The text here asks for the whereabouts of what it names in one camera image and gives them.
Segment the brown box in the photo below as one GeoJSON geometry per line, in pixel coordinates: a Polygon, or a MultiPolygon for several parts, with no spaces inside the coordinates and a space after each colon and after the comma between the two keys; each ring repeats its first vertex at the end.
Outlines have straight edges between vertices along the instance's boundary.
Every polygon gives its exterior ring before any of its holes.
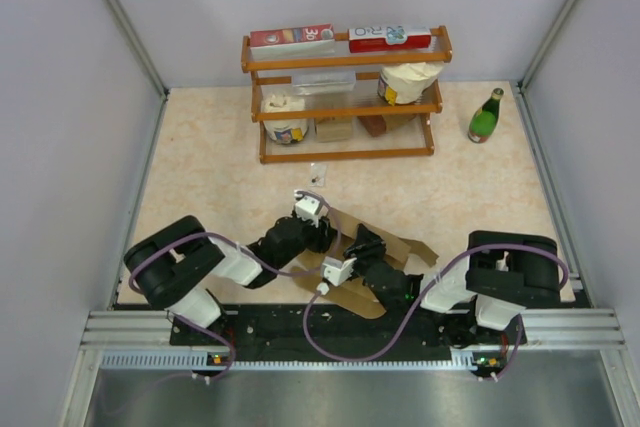
{"type": "Polygon", "coordinates": [[[352,117],[322,117],[316,119],[316,141],[335,142],[353,136],[352,117]]]}
{"type": "MultiPolygon", "coordinates": [[[[332,211],[340,222],[340,230],[342,232],[342,240],[338,252],[344,252],[348,246],[353,244],[358,224],[364,224],[365,227],[378,234],[385,241],[387,247],[385,260],[395,269],[404,270],[410,253],[417,255],[431,267],[436,265],[438,254],[431,250],[431,248],[424,242],[414,239],[402,239],[390,232],[387,232],[386,230],[376,227],[375,225],[368,224],[345,212],[337,209],[332,209],[332,211]]],[[[333,219],[331,221],[331,225],[334,228],[336,227],[333,219]]],[[[324,254],[315,254],[313,252],[305,251],[298,256],[298,261],[306,268],[306,270],[311,270],[320,265],[324,257],[324,254]]],[[[303,271],[304,270],[299,267],[294,267],[292,269],[292,272],[303,271]]],[[[315,293],[316,287],[320,282],[322,282],[322,277],[318,274],[311,274],[302,277],[294,277],[293,281],[298,285],[298,287],[301,287],[310,293],[315,293]]],[[[325,298],[340,307],[364,317],[365,319],[376,319],[384,315],[386,312],[371,290],[362,285],[362,279],[350,280],[339,287],[331,287],[325,298]]]]}

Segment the cardboard piece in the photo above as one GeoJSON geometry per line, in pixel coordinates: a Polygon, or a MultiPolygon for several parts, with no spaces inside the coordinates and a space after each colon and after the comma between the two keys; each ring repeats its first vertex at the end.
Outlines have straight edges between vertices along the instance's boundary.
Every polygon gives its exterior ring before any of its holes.
{"type": "MultiPolygon", "coordinates": [[[[407,260],[409,259],[409,254],[417,255],[431,267],[436,265],[438,254],[436,254],[424,242],[414,239],[402,239],[390,232],[387,232],[386,230],[376,227],[375,225],[368,224],[367,222],[338,209],[332,209],[332,212],[340,224],[340,232],[342,233],[342,240],[340,242],[340,247],[337,250],[338,253],[336,254],[339,259],[343,259],[342,252],[353,244],[356,238],[358,224],[363,224],[367,229],[375,232],[385,241],[387,247],[385,260],[393,268],[404,270],[407,260]]],[[[333,219],[331,219],[331,226],[337,229],[337,225],[333,219]]],[[[298,261],[306,270],[311,270],[320,265],[324,257],[325,254],[315,254],[313,252],[305,251],[298,256],[298,261]]],[[[292,271],[302,272],[303,269],[294,267],[292,271]]],[[[305,275],[294,277],[293,281],[298,287],[314,294],[316,292],[316,287],[320,282],[322,282],[322,277],[317,274],[305,275]]],[[[332,287],[324,298],[344,309],[349,310],[350,312],[353,312],[354,314],[364,317],[365,319],[377,319],[378,317],[382,317],[386,312],[371,290],[362,285],[362,279],[350,280],[339,287],[332,287]]]]}

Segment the green bottle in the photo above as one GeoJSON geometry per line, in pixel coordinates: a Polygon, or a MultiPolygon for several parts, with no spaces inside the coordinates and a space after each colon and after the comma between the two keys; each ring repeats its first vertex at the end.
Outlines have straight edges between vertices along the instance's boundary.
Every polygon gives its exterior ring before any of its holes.
{"type": "Polygon", "coordinates": [[[481,144],[493,134],[500,117],[500,99],[504,90],[493,89],[491,98],[473,115],[469,124],[469,139],[471,142],[481,144]]]}

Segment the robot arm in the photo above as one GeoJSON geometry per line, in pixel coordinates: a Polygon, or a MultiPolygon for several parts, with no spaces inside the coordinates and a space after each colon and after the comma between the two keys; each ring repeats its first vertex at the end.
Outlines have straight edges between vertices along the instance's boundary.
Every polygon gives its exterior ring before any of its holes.
{"type": "MultiPolygon", "coordinates": [[[[257,259],[277,270],[305,249],[326,252],[336,231],[329,219],[320,215],[321,208],[318,199],[296,192],[291,216],[278,219],[264,237],[247,248],[257,259]]],[[[161,249],[188,235],[204,232],[198,219],[184,217],[129,249],[124,263],[133,272],[161,249]]],[[[224,309],[199,285],[208,274],[231,279],[249,289],[259,288],[277,275],[264,269],[239,246],[203,235],[153,261],[137,275],[136,283],[152,308],[168,310],[200,327],[217,331],[224,324],[224,309]]]]}
{"type": "MultiPolygon", "coordinates": [[[[469,235],[469,248],[496,243],[530,245],[554,255],[557,252],[556,243],[546,237],[485,231],[469,235]]],[[[385,252],[384,241],[361,224],[356,241],[344,253],[345,262],[325,259],[323,278],[337,286],[350,278],[362,277],[387,311],[406,310],[432,278],[394,269],[385,262],[385,252]]],[[[328,285],[321,285],[320,290],[328,290],[328,285]]],[[[446,313],[474,297],[477,325],[504,330],[526,308],[560,304],[558,268],[554,262],[527,252],[480,252],[442,276],[420,306],[446,313]]]]}

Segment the white label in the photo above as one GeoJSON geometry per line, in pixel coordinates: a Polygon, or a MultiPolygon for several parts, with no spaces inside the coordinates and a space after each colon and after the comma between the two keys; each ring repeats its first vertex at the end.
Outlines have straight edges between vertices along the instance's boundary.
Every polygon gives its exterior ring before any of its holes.
{"type": "Polygon", "coordinates": [[[372,27],[356,27],[349,29],[349,40],[384,39],[400,36],[406,39],[412,35],[428,35],[427,27],[404,27],[402,25],[378,25],[372,27]]]}

